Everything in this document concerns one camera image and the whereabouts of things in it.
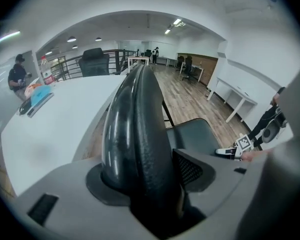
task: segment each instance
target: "bottle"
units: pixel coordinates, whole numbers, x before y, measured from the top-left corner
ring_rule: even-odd
[[[51,67],[46,59],[46,56],[41,57],[41,73],[45,85],[51,85],[55,83],[55,78],[52,75]]]

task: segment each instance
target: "wooden cabinet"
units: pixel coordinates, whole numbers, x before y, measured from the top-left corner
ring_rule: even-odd
[[[178,53],[178,57],[179,56],[183,56],[184,59],[186,59],[187,56],[191,56],[192,64],[196,66],[201,66],[204,69],[201,79],[199,81],[203,83],[205,86],[207,86],[212,77],[212,74],[215,71],[218,58],[199,55],[199,54],[190,54],[190,53]],[[198,78],[200,76],[201,71],[196,70],[195,73],[197,73],[197,76],[195,76],[195,78]]]

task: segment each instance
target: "black cap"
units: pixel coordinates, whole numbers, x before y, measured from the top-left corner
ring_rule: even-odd
[[[18,62],[24,62],[25,59],[22,57],[22,54],[18,54],[18,55],[15,57],[15,61],[18,61]]]

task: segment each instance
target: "black pants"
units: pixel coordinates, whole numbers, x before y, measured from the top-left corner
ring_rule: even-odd
[[[266,128],[267,125],[269,124],[269,122],[274,118],[276,114],[276,107],[273,106],[272,108],[270,108],[268,111],[266,111],[263,116],[261,117],[260,121],[258,122],[258,124],[254,127],[254,129],[252,130],[252,132],[250,132],[248,134],[248,138],[250,140],[252,140],[254,137],[256,137],[262,129]],[[254,143],[253,146],[254,147],[258,147],[259,145],[261,145],[262,143],[264,143],[262,141],[262,137],[260,136]]]

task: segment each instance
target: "wooden floor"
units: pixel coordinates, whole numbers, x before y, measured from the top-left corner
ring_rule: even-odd
[[[182,74],[174,67],[150,64],[159,82],[165,103],[175,125],[195,118],[208,121],[221,147],[231,146],[239,134],[249,133],[248,129],[234,116],[229,123],[226,119],[233,112],[216,95],[209,95],[204,85],[196,79],[182,81]]]
[[[194,78],[190,81],[187,79],[182,81],[182,75],[175,72],[174,67],[153,64],[150,67],[159,82],[165,103],[175,125],[191,119],[203,118],[210,124],[220,146],[225,148],[232,145],[240,133],[248,133],[248,129],[237,116],[226,123],[232,110],[216,95],[207,101],[209,92]],[[101,156],[102,135],[107,113],[106,111],[96,127],[83,154],[83,159]],[[2,168],[0,168],[0,194],[8,202],[16,196],[7,172]]]

